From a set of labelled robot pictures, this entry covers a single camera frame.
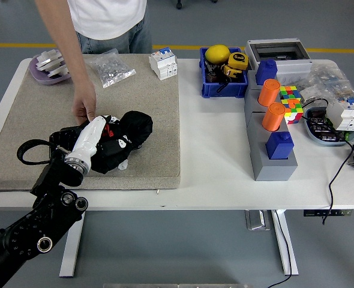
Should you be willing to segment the person's right hand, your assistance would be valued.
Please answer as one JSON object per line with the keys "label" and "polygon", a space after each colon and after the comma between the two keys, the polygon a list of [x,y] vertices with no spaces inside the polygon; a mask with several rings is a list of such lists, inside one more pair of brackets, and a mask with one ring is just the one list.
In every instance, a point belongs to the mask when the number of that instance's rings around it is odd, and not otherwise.
{"label": "person's right hand", "polygon": [[94,84],[87,80],[74,83],[72,113],[78,125],[95,118],[96,93]]}

